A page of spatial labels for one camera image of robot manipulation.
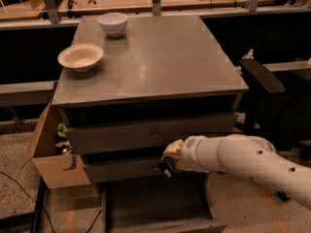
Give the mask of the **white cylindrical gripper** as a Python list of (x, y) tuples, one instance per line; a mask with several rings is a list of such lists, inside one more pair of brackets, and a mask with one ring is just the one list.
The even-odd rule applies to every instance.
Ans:
[(167, 146), (164, 156), (179, 160), (176, 168), (181, 171), (208, 173), (209, 171), (224, 172), (218, 158), (218, 146), (223, 138), (208, 138), (205, 136), (190, 136), (184, 142), (177, 140)]

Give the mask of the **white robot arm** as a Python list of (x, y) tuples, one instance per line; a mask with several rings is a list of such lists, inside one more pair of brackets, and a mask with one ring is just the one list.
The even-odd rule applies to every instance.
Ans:
[(190, 136), (171, 143), (163, 155), (173, 158), (179, 170), (228, 172), (273, 187), (311, 209), (311, 168), (280, 156), (262, 137)]

